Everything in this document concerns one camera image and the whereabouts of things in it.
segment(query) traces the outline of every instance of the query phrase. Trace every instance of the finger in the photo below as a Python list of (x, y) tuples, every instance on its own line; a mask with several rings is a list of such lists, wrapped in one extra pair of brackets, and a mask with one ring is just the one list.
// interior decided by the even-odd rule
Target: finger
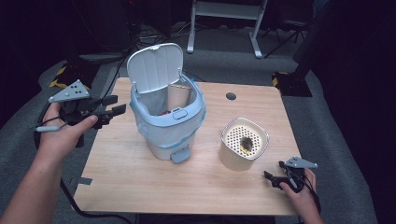
[(285, 183), (285, 182), (280, 182), (280, 183), (279, 183), (279, 186), (283, 189), (283, 191), (286, 192), (286, 194), (287, 194), (288, 196), (291, 195), (291, 194), (293, 194), (293, 193), (295, 193), (295, 192), (290, 188), (290, 186), (289, 186), (287, 183)]
[(98, 117), (96, 117), (95, 115), (85, 118), (82, 122), (73, 126), (75, 134), (78, 136), (84, 134), (87, 130), (89, 130), (96, 123), (97, 120), (98, 120)]
[(314, 192), (316, 192), (317, 191), (317, 177), (316, 177), (315, 173), (312, 170), (305, 168), (305, 174), (306, 174), (306, 178), (308, 178), (309, 182), (311, 183)]
[(59, 116), (59, 110), (61, 109), (61, 104), (52, 103), (49, 105), (46, 114), (44, 115), (43, 122), (48, 119), (56, 118)]

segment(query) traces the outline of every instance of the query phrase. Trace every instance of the white basket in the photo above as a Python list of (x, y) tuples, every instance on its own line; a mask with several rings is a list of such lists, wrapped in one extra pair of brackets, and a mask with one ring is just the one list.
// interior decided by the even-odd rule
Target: white basket
[[(249, 150), (244, 151), (241, 148), (241, 141), (244, 139), (251, 140)], [(262, 127), (248, 119), (236, 118), (221, 133), (219, 157), (227, 168), (245, 171), (260, 157), (268, 143), (268, 133)]]

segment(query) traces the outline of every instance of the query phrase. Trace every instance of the wooden table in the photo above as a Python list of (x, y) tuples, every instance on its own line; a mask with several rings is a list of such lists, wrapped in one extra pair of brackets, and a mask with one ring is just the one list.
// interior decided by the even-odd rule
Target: wooden table
[[(157, 159), (138, 132), (132, 109), (117, 116), (96, 136), (75, 199), (84, 211), (295, 215), (285, 193), (262, 176), (283, 175), (278, 161), (300, 156), (276, 88), (199, 83), (206, 118), (195, 135), (191, 157), (181, 163)], [(129, 104), (131, 83), (119, 78), (113, 94)], [(233, 92), (236, 99), (226, 98)], [(244, 117), (264, 128), (270, 143), (249, 170), (234, 172), (219, 159), (220, 135), (232, 119)]]

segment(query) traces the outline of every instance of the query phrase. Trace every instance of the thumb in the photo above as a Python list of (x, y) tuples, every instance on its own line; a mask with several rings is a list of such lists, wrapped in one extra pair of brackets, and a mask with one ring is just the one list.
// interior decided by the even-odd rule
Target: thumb
[(76, 134), (80, 136), (84, 134), (87, 130), (89, 130), (96, 123), (96, 121), (98, 121), (98, 117), (96, 117), (95, 115), (89, 116), (85, 118), (82, 122), (73, 126), (73, 129), (75, 129)]
[(285, 191), (287, 195), (291, 195), (292, 193), (294, 193), (290, 186), (285, 182), (281, 182), (279, 186), (283, 189), (283, 191)]

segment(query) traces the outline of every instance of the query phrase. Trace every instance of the human arm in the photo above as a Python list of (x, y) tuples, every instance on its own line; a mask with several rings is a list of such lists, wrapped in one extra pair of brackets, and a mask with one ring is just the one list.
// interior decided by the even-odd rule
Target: human arm
[[(317, 191), (317, 179), (315, 174), (310, 170), (305, 168), (306, 178), (312, 184), (312, 189), (314, 192)], [(323, 219), (318, 212), (317, 205), (309, 189), (304, 186), (304, 188), (299, 192), (295, 193), (288, 184), (280, 183), (280, 187), (285, 191), (291, 200), (291, 204), (294, 209), (303, 218), (305, 224), (322, 224)]]
[[(58, 103), (51, 104), (43, 121), (58, 117), (60, 108)], [(60, 119), (46, 123), (63, 127), (57, 132), (41, 134), (35, 159), (1, 216), (0, 224), (52, 223), (64, 159), (97, 120), (96, 116), (90, 116), (74, 126), (63, 126)]]

